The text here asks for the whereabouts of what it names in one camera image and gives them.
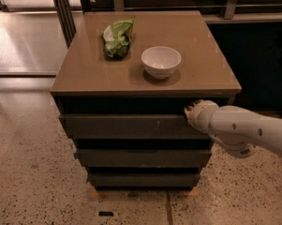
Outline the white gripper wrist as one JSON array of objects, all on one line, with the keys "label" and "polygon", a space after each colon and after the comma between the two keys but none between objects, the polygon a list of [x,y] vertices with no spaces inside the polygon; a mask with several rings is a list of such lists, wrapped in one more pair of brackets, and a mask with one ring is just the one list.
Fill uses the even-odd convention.
[{"label": "white gripper wrist", "polygon": [[219,106],[211,100],[192,100],[184,107],[188,123],[202,133],[209,131],[209,123],[212,114]]}]

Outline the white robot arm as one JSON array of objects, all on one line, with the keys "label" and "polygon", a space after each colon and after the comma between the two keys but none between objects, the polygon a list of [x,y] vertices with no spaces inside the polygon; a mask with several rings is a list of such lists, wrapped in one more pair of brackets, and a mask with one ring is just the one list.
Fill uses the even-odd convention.
[{"label": "white robot arm", "polygon": [[236,106],[219,107],[211,100],[185,106],[188,123],[207,134],[229,155],[248,158],[259,147],[282,156],[282,119],[261,115]]}]

